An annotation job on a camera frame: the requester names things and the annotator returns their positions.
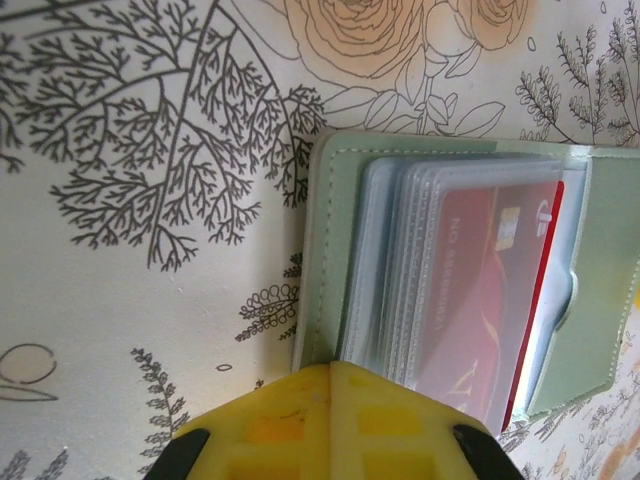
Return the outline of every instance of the green leather cover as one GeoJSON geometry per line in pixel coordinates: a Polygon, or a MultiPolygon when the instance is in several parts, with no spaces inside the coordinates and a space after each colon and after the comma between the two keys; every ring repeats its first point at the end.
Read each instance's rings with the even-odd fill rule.
{"type": "Polygon", "coordinates": [[[570,405],[612,385],[640,270],[639,150],[349,131],[324,137],[312,154],[294,368],[336,358],[365,166],[385,156],[487,152],[589,163],[574,253],[577,282],[528,415],[570,405]]]}

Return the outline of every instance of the black tip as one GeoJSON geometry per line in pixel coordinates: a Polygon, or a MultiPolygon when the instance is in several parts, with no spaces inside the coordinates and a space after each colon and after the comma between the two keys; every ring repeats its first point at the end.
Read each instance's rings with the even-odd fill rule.
{"type": "Polygon", "coordinates": [[[197,428],[171,440],[144,480],[187,480],[208,439],[209,432],[197,428]]]}
{"type": "Polygon", "coordinates": [[[469,425],[456,425],[453,436],[478,480],[524,480],[491,435],[469,425]]]}

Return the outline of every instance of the plant sketch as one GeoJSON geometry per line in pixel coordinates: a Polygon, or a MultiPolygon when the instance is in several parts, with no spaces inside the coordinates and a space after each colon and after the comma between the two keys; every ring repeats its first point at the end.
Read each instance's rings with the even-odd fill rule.
{"type": "Polygon", "coordinates": [[[630,372],[631,387],[622,387],[615,395],[610,405],[600,405],[591,417],[589,430],[598,430],[607,425],[616,415],[622,416],[633,406],[635,398],[640,393],[640,372],[630,372]]]}
{"type": "MultiPolygon", "coordinates": [[[[56,8],[44,17],[49,28],[26,38],[17,71],[31,84],[2,95],[5,81],[0,106],[12,110],[5,123],[28,126],[34,152],[72,164],[51,194],[79,231],[74,243],[145,245],[149,267],[175,271],[201,242],[190,225],[206,229],[208,242],[244,240],[261,208],[251,198],[256,178],[285,206],[306,200],[322,100],[303,85],[281,90],[218,0],[199,8],[192,0],[56,8]]],[[[0,55],[13,55],[5,37],[0,55]]],[[[3,142],[20,141],[5,130],[3,142]]],[[[22,166],[3,160],[12,172],[22,166]]]]}
{"type": "Polygon", "coordinates": [[[616,107],[622,107],[624,115],[609,121],[607,130],[618,146],[638,146],[640,123],[640,19],[635,2],[629,0],[623,20],[616,18],[609,33],[607,55],[618,66],[607,82],[609,95],[616,107]]]}
{"type": "MultiPolygon", "coordinates": [[[[562,32],[558,34],[557,43],[558,58],[565,68],[564,75],[570,79],[571,87],[576,92],[562,106],[566,104],[569,114],[581,129],[588,127],[589,143],[595,143],[596,135],[604,130],[604,106],[607,104],[606,61],[604,56],[594,58],[595,38],[596,30],[592,25],[584,38],[576,37],[575,47],[569,45],[562,32]]],[[[520,97],[520,104],[527,107],[527,112],[540,127],[540,131],[535,133],[523,130],[521,139],[546,141],[556,139],[557,136],[559,138],[556,140],[560,143],[579,143],[561,126],[560,84],[550,73],[549,67],[540,67],[537,75],[522,72],[516,95],[520,97]]]]}
{"type": "MultiPolygon", "coordinates": [[[[282,276],[297,279],[302,276],[302,253],[291,255],[293,266],[287,268],[282,276]]],[[[244,320],[251,320],[251,325],[236,335],[237,342],[248,340],[278,325],[286,324],[295,318],[300,300],[300,289],[297,285],[285,283],[271,285],[269,288],[256,292],[247,299],[240,308],[240,316],[244,320]]],[[[290,325],[280,336],[279,340],[286,340],[296,333],[297,323],[290,325]]]]}
{"type": "MultiPolygon", "coordinates": [[[[35,480],[56,480],[62,475],[67,466],[69,454],[67,450],[62,450],[60,454],[40,473],[35,480]]],[[[21,480],[26,475],[27,467],[31,457],[24,450],[19,450],[13,456],[9,464],[0,473],[0,480],[21,480]]]]}
{"type": "Polygon", "coordinates": [[[507,453],[511,453],[517,447],[522,445],[529,436],[530,427],[531,423],[523,420],[511,423],[509,427],[498,437],[498,442],[502,449],[507,453]]]}
{"type": "Polygon", "coordinates": [[[605,128],[617,146],[636,146],[640,141],[638,100],[640,99],[640,20],[634,0],[628,0],[625,18],[615,18],[609,32],[606,57],[594,57],[596,30],[592,25],[573,45],[562,32],[558,34],[558,59],[575,92],[563,101],[560,82],[541,66],[537,74],[522,72],[516,95],[527,107],[538,131],[523,130],[521,139],[560,143],[597,142],[605,128]],[[607,74],[607,59],[617,66],[607,74]],[[622,116],[605,124],[604,107],[609,99],[622,110],[622,116]],[[577,122],[587,132],[584,140],[568,133],[567,122],[577,122]]]}
{"type": "Polygon", "coordinates": [[[553,413],[545,417],[543,420],[539,422],[539,423],[542,423],[542,426],[534,432],[534,435],[538,437],[542,442],[548,440],[549,437],[551,437],[551,435],[553,434],[553,432],[555,432],[558,429],[558,427],[562,424],[565,418],[569,416],[573,418],[576,415],[578,415],[578,413],[580,413],[582,409],[589,404],[590,401],[591,401],[591,398],[589,398],[588,400],[583,400],[581,402],[578,402],[570,406],[569,408],[565,408],[563,410],[560,410],[557,413],[553,413]]]}
{"type": "Polygon", "coordinates": [[[522,476],[524,480],[541,480],[542,478],[542,467],[534,467],[531,463],[526,463],[522,468],[522,476]]]}
{"type": "Polygon", "coordinates": [[[0,33],[0,161],[7,173],[19,173],[24,166],[20,158],[5,152],[8,148],[19,149],[23,144],[11,109],[15,98],[26,90],[27,82],[19,76],[22,54],[14,48],[14,41],[13,35],[0,33]]]}
{"type": "MultiPolygon", "coordinates": [[[[153,398],[147,401],[147,406],[161,411],[149,419],[149,423],[158,431],[145,438],[149,448],[140,453],[146,458],[156,458],[171,441],[173,434],[189,420],[189,413],[180,413],[185,405],[184,397],[173,399],[176,387],[169,382],[167,372],[162,369],[160,362],[154,361],[153,355],[142,348],[134,348],[131,355],[144,372],[142,378],[150,384],[147,390],[153,398]]],[[[153,462],[139,469],[138,473],[145,474],[152,466],[153,462]]]]}

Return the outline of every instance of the red card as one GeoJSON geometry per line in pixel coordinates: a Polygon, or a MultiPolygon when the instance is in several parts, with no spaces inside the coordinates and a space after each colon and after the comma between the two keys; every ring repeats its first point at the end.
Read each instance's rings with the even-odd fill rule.
{"type": "Polygon", "coordinates": [[[553,234],[556,230],[556,224],[558,223],[558,215],[560,213],[560,205],[562,204],[562,196],[564,195],[564,182],[558,182],[558,188],[556,189],[556,197],[553,200],[553,207],[551,208],[551,221],[547,227],[547,236],[545,238],[544,247],[542,248],[542,258],[540,259],[540,265],[538,266],[538,275],[536,277],[536,284],[533,289],[533,299],[531,300],[531,309],[529,310],[529,320],[527,322],[527,329],[524,333],[522,345],[520,346],[520,352],[518,353],[518,362],[516,364],[516,371],[513,374],[513,381],[511,382],[511,392],[509,393],[509,402],[507,404],[507,410],[504,415],[504,422],[502,423],[502,430],[505,430],[509,425],[511,419],[511,412],[513,411],[513,403],[518,391],[518,383],[520,382],[520,374],[522,373],[522,364],[524,363],[524,357],[527,354],[527,345],[529,344],[529,336],[531,335],[531,328],[533,325],[533,319],[536,316],[536,308],[538,306],[538,299],[540,298],[540,291],[542,290],[542,281],[544,280],[544,273],[547,269],[547,263],[549,261],[549,254],[551,253],[551,245],[553,243],[553,234]]]}
{"type": "Polygon", "coordinates": [[[497,428],[557,186],[453,190],[442,201],[416,387],[497,428]]]}

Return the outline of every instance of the yellow plastic object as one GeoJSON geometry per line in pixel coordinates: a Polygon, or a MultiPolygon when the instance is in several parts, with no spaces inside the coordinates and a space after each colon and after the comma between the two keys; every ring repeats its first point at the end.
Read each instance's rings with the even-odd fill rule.
{"type": "Polygon", "coordinates": [[[452,408],[334,362],[206,413],[176,437],[210,432],[188,480],[476,479],[452,434],[458,424],[486,432],[452,408]]]}

